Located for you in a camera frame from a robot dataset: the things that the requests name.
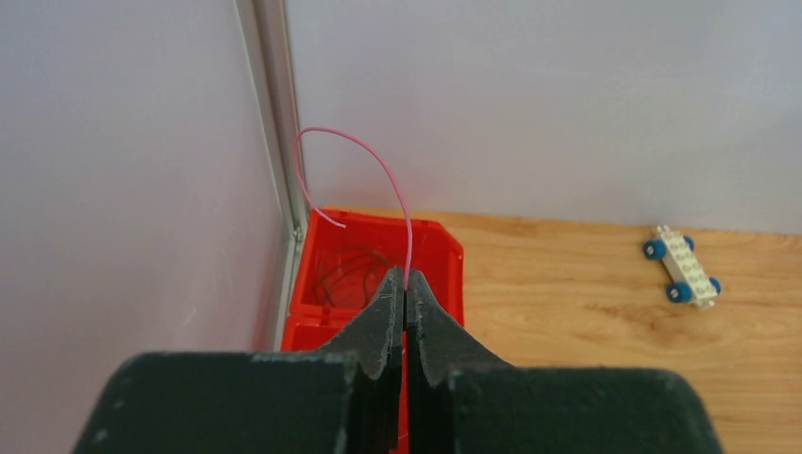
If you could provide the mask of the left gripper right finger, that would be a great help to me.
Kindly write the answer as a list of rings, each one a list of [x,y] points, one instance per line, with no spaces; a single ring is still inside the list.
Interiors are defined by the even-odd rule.
[[[406,292],[413,453],[719,453],[702,399],[654,368],[516,367],[412,271]]]

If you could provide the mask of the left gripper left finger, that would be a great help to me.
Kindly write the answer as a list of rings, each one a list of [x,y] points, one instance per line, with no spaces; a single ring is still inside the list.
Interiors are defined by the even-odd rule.
[[[148,352],[107,381],[77,453],[387,453],[397,445],[405,295],[311,352]]]

